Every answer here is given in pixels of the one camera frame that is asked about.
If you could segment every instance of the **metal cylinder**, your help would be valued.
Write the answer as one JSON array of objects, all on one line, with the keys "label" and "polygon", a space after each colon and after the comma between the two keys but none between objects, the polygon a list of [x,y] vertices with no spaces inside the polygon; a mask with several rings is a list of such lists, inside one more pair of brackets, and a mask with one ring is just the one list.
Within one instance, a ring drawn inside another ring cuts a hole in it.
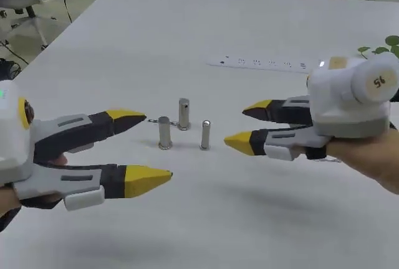
[{"label": "metal cylinder", "polygon": [[169,117],[161,116],[158,119],[158,126],[160,128],[160,149],[170,149],[172,147],[172,140],[170,137]]},{"label": "metal cylinder", "polygon": [[181,131],[186,131],[190,128],[190,101],[189,99],[181,98],[179,100],[179,123],[177,128]]},{"label": "metal cylinder", "polygon": [[202,139],[201,145],[199,146],[203,151],[207,151],[210,149],[209,137],[211,134],[211,122],[203,121],[202,122]]}]

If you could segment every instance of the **printed number 56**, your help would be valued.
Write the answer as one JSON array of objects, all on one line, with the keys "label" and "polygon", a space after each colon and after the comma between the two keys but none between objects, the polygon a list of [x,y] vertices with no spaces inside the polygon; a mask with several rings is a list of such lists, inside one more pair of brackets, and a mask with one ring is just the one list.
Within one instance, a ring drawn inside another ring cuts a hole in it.
[{"label": "printed number 56", "polygon": [[380,88],[383,84],[385,84],[385,79],[382,76],[379,76],[377,79],[374,80],[374,85],[376,88]]}]

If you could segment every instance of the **chair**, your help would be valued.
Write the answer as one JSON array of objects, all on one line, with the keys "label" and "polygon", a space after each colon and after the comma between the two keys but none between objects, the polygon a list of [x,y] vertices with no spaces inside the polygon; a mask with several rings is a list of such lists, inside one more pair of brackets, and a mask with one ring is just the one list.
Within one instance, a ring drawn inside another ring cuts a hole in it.
[{"label": "chair", "polygon": [[42,32],[40,27],[40,20],[47,19],[51,21],[58,21],[56,18],[44,18],[39,17],[35,14],[33,10],[33,5],[35,4],[46,4],[49,1],[53,0],[0,0],[0,8],[5,9],[13,9],[15,11],[25,9],[27,12],[27,17],[19,18],[14,21],[11,21],[11,30],[4,33],[6,38],[12,37],[13,35],[17,34],[18,29],[27,26],[33,26],[41,38],[42,46],[41,49],[44,50],[49,44],[47,43],[46,38]]}]

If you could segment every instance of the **gray floor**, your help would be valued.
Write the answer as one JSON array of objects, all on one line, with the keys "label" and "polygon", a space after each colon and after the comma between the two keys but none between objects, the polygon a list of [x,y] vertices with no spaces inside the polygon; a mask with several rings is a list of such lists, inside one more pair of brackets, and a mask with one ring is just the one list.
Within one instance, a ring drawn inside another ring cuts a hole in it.
[{"label": "gray floor", "polygon": [[[68,10],[72,19],[76,19],[85,9],[87,9],[95,0],[67,0]],[[67,22],[68,17],[65,11],[65,6],[62,0],[49,2],[44,5],[37,5],[34,7],[36,13],[44,17],[56,17],[62,21]],[[2,26],[8,26],[9,20],[20,17],[15,15],[14,11],[7,11],[7,18],[0,19]],[[54,24],[52,21],[42,21],[42,29],[49,42],[53,41],[66,26]],[[41,42],[38,35],[32,29],[20,30],[19,35],[8,39],[10,47],[16,53],[24,57],[28,62],[35,59],[41,53]],[[0,57],[5,57],[9,60],[18,61],[18,59],[9,54],[5,48],[0,47]]]}]

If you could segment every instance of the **hand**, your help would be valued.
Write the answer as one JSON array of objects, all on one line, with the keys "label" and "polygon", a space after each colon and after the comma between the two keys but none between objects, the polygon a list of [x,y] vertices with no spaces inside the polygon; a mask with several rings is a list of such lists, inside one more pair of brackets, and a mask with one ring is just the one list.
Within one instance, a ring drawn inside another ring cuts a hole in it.
[{"label": "hand", "polygon": [[327,154],[399,194],[398,130],[370,139],[334,139],[327,145]]},{"label": "hand", "polygon": [[[67,164],[67,158],[62,155],[60,158],[52,162],[55,165],[65,165]],[[46,196],[46,200],[49,202],[55,202],[59,200],[60,197],[57,194]],[[14,189],[10,187],[0,187],[0,216],[7,213],[10,210],[19,208],[21,203],[14,192]]]}]

